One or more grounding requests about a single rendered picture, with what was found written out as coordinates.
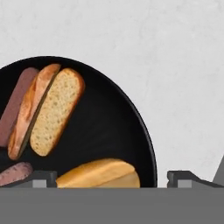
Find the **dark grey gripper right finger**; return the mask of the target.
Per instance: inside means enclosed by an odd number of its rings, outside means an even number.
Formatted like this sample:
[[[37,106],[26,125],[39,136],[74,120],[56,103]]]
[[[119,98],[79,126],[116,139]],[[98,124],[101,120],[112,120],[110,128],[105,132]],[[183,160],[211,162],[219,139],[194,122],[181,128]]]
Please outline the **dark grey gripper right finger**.
[[[168,188],[224,188],[213,182],[200,179],[190,171],[168,171]]]

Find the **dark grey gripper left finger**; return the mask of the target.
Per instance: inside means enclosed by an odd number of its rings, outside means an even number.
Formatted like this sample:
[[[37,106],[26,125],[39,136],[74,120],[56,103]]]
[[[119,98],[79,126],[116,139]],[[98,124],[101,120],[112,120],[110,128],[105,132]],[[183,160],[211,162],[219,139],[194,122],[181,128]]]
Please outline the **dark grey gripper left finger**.
[[[29,177],[5,185],[6,188],[55,188],[56,171],[34,171]]]

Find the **reddish brown sausage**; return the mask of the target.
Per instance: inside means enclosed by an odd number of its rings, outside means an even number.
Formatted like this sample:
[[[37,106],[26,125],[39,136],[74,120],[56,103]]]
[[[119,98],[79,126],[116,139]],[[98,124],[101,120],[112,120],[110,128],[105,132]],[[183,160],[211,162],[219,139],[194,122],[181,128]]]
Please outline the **reddish brown sausage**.
[[[5,186],[19,180],[23,180],[32,174],[30,163],[21,162],[14,164],[0,173],[0,186]]]
[[[7,146],[25,92],[38,73],[38,69],[28,67],[20,74],[17,84],[14,87],[6,108],[0,118],[0,147]]]

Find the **pale yellow hot dog bun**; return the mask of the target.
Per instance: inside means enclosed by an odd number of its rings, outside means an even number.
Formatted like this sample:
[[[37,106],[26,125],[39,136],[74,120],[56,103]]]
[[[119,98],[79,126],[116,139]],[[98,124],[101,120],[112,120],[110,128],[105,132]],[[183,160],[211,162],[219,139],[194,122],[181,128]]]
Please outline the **pale yellow hot dog bun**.
[[[120,159],[104,158],[82,164],[56,179],[58,188],[139,188],[135,167]]]

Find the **split brown hot dog bun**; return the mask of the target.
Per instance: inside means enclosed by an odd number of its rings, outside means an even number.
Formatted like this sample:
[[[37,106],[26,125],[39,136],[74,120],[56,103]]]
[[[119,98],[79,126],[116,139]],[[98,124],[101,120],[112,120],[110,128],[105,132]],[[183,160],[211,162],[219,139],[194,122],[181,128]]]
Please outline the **split brown hot dog bun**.
[[[44,67],[24,94],[10,135],[9,158],[19,159],[27,144],[41,157],[50,154],[84,89],[83,78],[72,68]]]

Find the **black bowl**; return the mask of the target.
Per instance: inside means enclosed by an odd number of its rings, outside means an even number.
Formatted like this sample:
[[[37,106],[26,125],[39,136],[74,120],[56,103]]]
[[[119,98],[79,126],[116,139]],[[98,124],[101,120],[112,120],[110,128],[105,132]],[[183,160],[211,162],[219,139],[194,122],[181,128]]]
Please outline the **black bowl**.
[[[73,59],[38,56],[0,66],[0,116],[20,74],[27,67],[38,70],[52,63],[72,68],[86,87],[58,144],[46,157],[27,146],[19,159],[35,170],[62,175],[76,166],[100,158],[120,158],[135,166],[142,187],[156,187],[155,153],[142,117],[129,97],[107,76]]]

